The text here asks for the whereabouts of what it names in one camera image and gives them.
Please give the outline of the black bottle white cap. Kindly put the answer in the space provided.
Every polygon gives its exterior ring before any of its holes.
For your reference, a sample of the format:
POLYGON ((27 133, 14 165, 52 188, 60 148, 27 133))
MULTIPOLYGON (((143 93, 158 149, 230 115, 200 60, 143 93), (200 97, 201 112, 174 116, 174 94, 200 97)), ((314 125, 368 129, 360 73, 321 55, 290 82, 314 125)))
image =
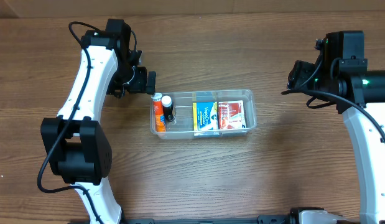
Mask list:
POLYGON ((168 122, 172 122, 175 119, 174 102, 172 101, 171 97, 168 95, 163 96, 161 102, 162 102, 165 119, 168 122))

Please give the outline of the blue yellow VapoDrops box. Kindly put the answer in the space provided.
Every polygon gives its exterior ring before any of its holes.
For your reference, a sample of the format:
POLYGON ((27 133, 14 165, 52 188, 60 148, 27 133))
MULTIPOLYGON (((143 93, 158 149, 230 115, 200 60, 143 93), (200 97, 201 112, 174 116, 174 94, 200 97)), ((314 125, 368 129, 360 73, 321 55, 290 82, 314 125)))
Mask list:
POLYGON ((193 103, 193 129, 195 131, 210 131, 218 129, 217 102, 193 103))

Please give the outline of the red medicine box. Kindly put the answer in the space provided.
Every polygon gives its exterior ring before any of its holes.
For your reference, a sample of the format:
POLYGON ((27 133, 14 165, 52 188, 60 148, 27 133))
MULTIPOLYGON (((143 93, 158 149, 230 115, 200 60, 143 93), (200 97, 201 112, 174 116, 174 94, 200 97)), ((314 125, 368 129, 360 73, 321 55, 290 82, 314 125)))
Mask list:
POLYGON ((244 129, 246 120, 243 100, 218 103, 219 129, 244 129))

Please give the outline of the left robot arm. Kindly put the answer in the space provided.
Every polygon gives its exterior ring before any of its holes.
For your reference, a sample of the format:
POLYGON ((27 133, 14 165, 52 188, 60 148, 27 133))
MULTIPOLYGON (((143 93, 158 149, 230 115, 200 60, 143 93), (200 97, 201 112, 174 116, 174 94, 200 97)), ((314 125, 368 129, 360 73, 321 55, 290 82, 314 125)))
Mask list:
POLYGON ((109 183, 112 148, 100 124, 106 96, 155 95, 155 72, 140 65, 134 31, 122 19, 105 29, 88 25, 81 60, 70 94, 55 118, 45 118, 40 133, 47 156, 37 175, 41 192, 75 190, 90 223, 126 223, 109 183))

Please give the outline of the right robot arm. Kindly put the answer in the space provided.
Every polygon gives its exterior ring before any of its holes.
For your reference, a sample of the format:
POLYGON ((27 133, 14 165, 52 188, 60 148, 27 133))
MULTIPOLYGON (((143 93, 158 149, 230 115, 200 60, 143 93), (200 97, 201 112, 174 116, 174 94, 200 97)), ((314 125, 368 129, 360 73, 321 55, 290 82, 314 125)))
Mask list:
POLYGON ((364 33, 327 33, 315 63, 301 60, 283 95, 303 93, 310 109, 335 106, 353 145, 360 190, 359 223, 385 223, 385 70, 368 70, 364 33))

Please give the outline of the orange tube white cap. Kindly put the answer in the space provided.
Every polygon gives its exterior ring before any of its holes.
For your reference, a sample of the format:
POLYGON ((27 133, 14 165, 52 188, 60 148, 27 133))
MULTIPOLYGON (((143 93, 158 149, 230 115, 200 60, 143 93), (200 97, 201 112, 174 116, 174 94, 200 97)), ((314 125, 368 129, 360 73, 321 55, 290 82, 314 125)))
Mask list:
POLYGON ((164 110, 162 105, 162 94, 154 93, 151 98, 153 102, 156 131, 166 132, 164 110))

